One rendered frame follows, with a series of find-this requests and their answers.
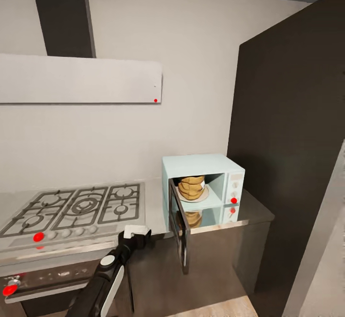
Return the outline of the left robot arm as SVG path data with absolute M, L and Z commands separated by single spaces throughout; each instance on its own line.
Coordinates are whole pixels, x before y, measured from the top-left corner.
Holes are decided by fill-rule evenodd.
M 92 279 L 74 295 L 65 317 L 105 317 L 124 276 L 134 250 L 149 243 L 151 229 L 146 225 L 126 225 L 118 236 L 118 247 L 99 262 Z M 148 233 L 135 234 L 135 233 Z

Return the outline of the popcorn bag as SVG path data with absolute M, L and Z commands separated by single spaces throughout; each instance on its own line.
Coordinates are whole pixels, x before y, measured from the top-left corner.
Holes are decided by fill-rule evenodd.
M 204 192 L 204 178 L 205 175 L 179 177 L 178 189 L 183 197 L 188 200 L 199 198 Z

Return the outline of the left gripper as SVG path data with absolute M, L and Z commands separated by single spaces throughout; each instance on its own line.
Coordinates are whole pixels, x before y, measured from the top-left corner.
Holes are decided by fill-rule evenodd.
M 149 243 L 151 236 L 151 229 L 146 235 L 143 234 L 134 234 L 132 238 L 124 238 L 124 233 L 120 233 L 118 236 L 118 245 L 125 246 L 130 251 L 130 256 L 133 254 L 134 250 L 139 249 L 143 250 L 146 243 Z

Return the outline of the microwave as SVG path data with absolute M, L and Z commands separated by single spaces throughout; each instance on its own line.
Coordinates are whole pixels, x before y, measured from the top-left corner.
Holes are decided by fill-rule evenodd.
M 183 275 L 189 273 L 191 228 L 184 210 L 241 200 L 245 169 L 221 153 L 162 158 L 162 186 Z M 205 175 L 204 192 L 188 200 L 178 189 L 179 177 Z

